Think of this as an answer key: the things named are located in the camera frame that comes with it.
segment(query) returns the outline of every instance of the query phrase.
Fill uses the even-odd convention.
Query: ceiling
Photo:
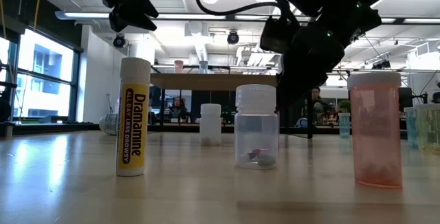
[[[61,10],[73,12],[108,12],[101,0],[48,0]],[[204,5],[217,11],[231,10],[243,5],[256,3],[264,0],[218,0],[214,4]],[[159,13],[201,13],[195,0],[151,0]],[[382,0],[375,6],[381,16],[404,16],[404,17],[439,17],[440,0]],[[273,8],[257,8],[247,11],[249,14],[272,14]],[[90,21],[93,31],[111,42],[115,33],[111,31],[108,21]],[[153,36],[160,44],[156,50],[156,58],[161,62],[169,62],[170,58],[188,58],[189,54],[195,54],[195,46],[184,36],[185,21],[155,21],[158,29]],[[211,35],[214,38],[206,44],[208,54],[223,54],[236,56],[240,46],[255,46],[264,23],[252,22],[226,22],[207,21]],[[240,36],[240,45],[228,45],[226,36],[229,30],[237,30]],[[131,28],[126,32],[127,39],[131,43],[137,43],[144,38],[145,30]],[[404,68],[406,66],[406,54],[425,40],[440,39],[440,26],[438,25],[382,25],[366,34],[370,43],[361,39],[346,49],[346,56],[341,62],[343,67],[360,68],[365,66],[365,61],[377,57],[377,53],[390,53],[392,68]]]

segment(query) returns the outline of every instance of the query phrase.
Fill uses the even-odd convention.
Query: security camera
[[[228,35],[228,44],[235,45],[239,42],[239,35],[237,34],[237,31],[229,31]]]
[[[116,48],[123,48],[127,45],[127,41],[124,38],[124,34],[117,34],[115,40],[113,40],[113,45]]]

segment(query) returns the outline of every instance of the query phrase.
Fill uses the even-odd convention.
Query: yellow label
[[[123,84],[120,90],[118,122],[118,168],[144,167],[149,86]]]

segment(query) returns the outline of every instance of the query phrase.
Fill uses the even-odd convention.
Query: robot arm
[[[370,8],[379,0],[276,0],[255,3],[236,10],[216,12],[196,0],[202,11],[212,15],[229,15],[252,8],[274,5],[281,10],[278,20],[270,17],[261,35],[261,48],[283,54],[283,72],[278,77],[279,107],[320,86],[344,57],[344,49],[365,32],[382,24],[377,10]],[[148,30],[156,26],[147,16],[157,17],[149,0],[103,0],[113,8],[109,18],[111,27],[120,32],[127,25]],[[303,14],[311,17],[308,26],[300,26],[289,10],[292,3]]]

